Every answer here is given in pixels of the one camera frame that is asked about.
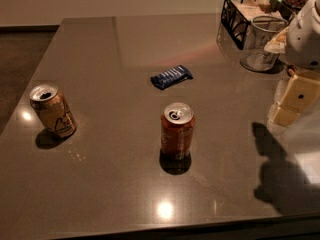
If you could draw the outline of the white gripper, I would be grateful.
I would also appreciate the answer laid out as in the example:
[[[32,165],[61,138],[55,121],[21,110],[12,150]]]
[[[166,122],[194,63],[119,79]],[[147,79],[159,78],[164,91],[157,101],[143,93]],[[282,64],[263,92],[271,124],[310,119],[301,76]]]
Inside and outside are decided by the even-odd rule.
[[[276,34],[264,50],[284,54],[297,67],[320,69],[320,0],[308,0],[286,27]],[[277,87],[271,121],[287,127],[320,97],[320,73],[302,71]]]

